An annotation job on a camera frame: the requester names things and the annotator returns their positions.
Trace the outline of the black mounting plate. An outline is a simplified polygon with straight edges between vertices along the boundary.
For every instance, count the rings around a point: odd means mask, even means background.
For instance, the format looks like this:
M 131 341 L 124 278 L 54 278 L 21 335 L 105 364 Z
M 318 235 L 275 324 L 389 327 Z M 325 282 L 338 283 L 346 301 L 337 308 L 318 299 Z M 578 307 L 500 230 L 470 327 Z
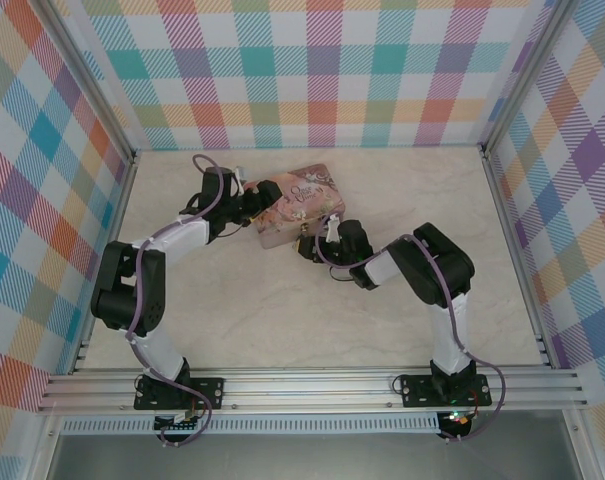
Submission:
M 222 406 L 223 378 L 187 378 L 186 387 L 206 397 L 213 410 Z M 155 378 L 139 375 L 135 382 L 135 410 L 203 410 L 202 398 Z
M 454 381 L 432 375 L 401 375 L 400 393 L 405 408 L 490 406 L 492 397 L 485 375 Z

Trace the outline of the aluminium frame post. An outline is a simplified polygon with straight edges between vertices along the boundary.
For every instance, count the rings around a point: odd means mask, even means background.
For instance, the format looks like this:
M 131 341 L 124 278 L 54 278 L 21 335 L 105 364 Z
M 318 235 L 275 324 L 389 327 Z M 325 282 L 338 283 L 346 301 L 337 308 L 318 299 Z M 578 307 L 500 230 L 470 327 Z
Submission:
M 136 150 L 129 142 L 123 128 L 93 75 L 81 49 L 76 45 L 63 17 L 52 0 L 28 0 L 34 12 L 60 51 L 67 68 L 74 76 L 82 92 L 102 121 L 105 131 L 128 164 L 135 163 Z
M 483 128 L 477 135 L 483 158 L 490 157 L 507 133 L 579 3 L 580 0 L 531 0 L 487 98 Z

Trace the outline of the left aluminium frame post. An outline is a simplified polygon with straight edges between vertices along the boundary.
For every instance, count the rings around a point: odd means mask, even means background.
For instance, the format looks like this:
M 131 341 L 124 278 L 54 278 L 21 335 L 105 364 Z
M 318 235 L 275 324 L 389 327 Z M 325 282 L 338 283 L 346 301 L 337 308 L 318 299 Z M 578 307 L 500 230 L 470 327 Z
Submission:
M 60 51 L 67 68 L 74 76 L 82 92 L 102 121 L 105 131 L 128 164 L 135 163 L 136 150 L 129 142 L 123 128 L 93 75 L 81 49 L 76 45 L 63 17 L 52 0 L 28 0 L 34 12 Z

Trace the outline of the controller board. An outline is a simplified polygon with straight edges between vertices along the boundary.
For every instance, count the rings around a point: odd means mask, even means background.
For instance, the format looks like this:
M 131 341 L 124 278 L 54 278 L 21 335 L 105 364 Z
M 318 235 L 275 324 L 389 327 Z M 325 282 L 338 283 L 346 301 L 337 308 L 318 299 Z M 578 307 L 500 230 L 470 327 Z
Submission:
M 201 412 L 161 411 L 153 419 L 153 430 L 157 434 L 165 431 L 166 434 L 190 435 L 198 431 L 201 419 Z
M 475 414 L 472 412 L 450 411 L 439 413 L 440 432 L 438 435 L 444 439 L 465 437 L 471 432 L 474 417 Z

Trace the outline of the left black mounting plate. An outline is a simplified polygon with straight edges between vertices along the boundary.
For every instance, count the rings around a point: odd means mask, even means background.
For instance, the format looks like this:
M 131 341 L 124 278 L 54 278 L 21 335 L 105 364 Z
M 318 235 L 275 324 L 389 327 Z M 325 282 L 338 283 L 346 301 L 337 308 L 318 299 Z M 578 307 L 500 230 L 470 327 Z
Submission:
M 223 378 L 187 378 L 186 387 L 206 397 L 213 410 L 222 406 Z M 135 382 L 135 410 L 203 410 L 202 398 L 155 378 L 139 375 Z

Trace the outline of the pink floral tin box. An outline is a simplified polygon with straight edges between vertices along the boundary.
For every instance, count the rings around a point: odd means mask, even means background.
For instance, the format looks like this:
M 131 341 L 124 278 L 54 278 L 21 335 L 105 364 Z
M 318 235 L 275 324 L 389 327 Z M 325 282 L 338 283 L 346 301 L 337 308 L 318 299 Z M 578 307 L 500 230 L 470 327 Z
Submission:
M 314 234 L 321 219 L 331 213 L 346 211 L 337 184 L 324 163 L 298 168 L 269 178 L 282 197 L 254 220 L 263 249 L 292 243 L 307 226 Z

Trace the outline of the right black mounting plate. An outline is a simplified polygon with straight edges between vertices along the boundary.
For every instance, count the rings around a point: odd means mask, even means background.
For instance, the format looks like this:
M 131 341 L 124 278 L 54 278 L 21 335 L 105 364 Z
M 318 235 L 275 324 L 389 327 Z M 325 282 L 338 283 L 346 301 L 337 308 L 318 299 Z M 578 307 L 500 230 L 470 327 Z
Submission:
M 490 406 L 492 397 L 485 375 L 454 381 L 432 375 L 401 375 L 400 393 L 405 408 Z

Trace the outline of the left controller board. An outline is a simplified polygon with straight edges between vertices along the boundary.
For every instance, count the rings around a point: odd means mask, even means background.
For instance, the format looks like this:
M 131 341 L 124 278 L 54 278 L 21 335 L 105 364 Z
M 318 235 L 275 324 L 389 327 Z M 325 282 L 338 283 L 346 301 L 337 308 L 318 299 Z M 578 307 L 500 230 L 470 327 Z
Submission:
M 153 419 L 153 430 L 157 434 L 165 431 L 166 434 L 190 435 L 198 431 L 201 419 L 201 412 L 161 411 Z

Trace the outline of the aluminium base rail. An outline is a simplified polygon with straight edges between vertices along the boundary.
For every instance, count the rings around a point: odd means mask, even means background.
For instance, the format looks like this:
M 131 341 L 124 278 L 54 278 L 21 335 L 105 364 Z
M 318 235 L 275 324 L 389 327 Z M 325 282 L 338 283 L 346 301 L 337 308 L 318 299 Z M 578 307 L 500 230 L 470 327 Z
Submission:
M 223 379 L 223 414 L 382 413 L 402 408 L 399 375 L 421 368 L 227 368 L 193 371 Z M 564 410 L 587 406 L 572 370 L 548 366 L 481 369 L 492 400 L 506 410 Z M 80 369 L 49 379 L 39 411 L 49 415 L 131 414 L 136 369 Z

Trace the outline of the right aluminium frame post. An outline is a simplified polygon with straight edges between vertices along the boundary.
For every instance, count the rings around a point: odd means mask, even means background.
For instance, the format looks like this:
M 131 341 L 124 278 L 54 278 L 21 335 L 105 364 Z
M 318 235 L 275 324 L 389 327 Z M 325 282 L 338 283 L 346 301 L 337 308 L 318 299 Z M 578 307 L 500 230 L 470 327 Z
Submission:
M 483 158 L 490 157 L 507 133 L 579 3 L 580 0 L 531 0 L 487 98 L 483 128 L 477 135 Z

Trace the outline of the right controller board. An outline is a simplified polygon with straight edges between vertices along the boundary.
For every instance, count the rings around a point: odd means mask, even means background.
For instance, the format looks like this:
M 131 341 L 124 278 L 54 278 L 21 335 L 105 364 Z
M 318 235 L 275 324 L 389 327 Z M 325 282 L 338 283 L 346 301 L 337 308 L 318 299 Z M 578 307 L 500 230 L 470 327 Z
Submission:
M 450 411 L 439 413 L 440 432 L 438 435 L 444 439 L 465 437 L 471 432 L 474 417 L 475 414 L 472 412 Z

